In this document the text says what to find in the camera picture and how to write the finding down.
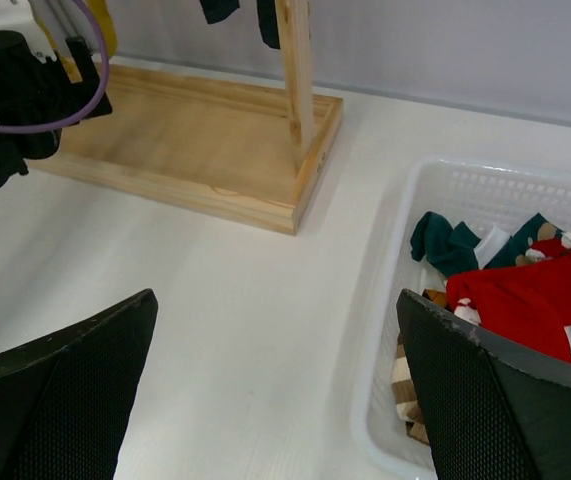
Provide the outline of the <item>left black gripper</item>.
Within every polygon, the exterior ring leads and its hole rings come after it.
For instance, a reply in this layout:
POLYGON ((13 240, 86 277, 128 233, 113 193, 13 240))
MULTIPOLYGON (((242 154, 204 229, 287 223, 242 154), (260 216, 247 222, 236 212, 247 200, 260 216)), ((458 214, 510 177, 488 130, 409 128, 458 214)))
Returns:
POLYGON ((92 98, 99 74, 85 40, 66 40, 81 80, 72 82, 62 61, 41 63, 17 32, 0 31, 0 125, 31 126, 74 115, 92 98))

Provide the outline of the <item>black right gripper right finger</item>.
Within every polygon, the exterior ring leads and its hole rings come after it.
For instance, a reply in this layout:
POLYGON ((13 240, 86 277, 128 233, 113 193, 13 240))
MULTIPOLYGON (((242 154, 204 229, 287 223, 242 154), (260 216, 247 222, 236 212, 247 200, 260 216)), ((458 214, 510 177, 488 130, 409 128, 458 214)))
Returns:
POLYGON ((440 479, 571 479, 571 364, 401 291, 396 312, 440 479))

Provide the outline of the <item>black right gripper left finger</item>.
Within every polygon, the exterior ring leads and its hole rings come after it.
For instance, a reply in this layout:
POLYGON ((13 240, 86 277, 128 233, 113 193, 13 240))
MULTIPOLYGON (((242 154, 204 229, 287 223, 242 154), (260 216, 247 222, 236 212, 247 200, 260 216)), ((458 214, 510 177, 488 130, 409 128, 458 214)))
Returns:
POLYGON ((0 479, 111 479, 158 313, 143 290, 0 353, 0 479))

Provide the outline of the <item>red sock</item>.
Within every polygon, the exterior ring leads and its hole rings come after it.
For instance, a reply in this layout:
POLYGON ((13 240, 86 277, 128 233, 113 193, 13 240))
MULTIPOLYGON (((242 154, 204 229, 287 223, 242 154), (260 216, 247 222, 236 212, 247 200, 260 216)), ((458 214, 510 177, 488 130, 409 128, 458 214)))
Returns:
POLYGON ((483 328, 571 363, 571 250, 527 266, 457 274, 446 294, 451 309, 470 308, 483 328))

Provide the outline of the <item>mustard yellow sock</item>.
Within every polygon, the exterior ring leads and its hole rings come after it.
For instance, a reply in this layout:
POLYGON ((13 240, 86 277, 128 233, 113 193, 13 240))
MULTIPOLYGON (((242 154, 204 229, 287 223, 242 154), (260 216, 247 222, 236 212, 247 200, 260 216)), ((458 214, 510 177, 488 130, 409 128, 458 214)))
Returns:
POLYGON ((116 53, 118 40, 114 23, 106 0, 86 0, 86 4, 94 15, 103 34, 108 57, 112 58, 116 53))

